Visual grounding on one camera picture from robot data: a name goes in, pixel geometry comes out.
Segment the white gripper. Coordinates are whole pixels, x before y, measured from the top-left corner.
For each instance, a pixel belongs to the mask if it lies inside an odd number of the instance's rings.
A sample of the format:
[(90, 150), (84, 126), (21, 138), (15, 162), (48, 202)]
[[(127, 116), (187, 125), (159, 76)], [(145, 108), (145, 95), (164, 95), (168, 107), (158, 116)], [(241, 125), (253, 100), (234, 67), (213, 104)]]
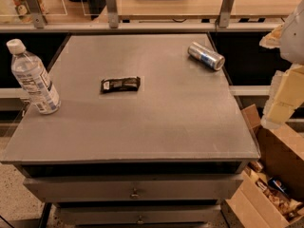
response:
[(263, 36), (259, 45), (280, 48), (280, 56), (293, 63), (285, 72), (277, 71), (271, 81), (269, 99), (261, 125), (277, 129), (304, 103), (304, 0), (288, 16), (284, 25)]

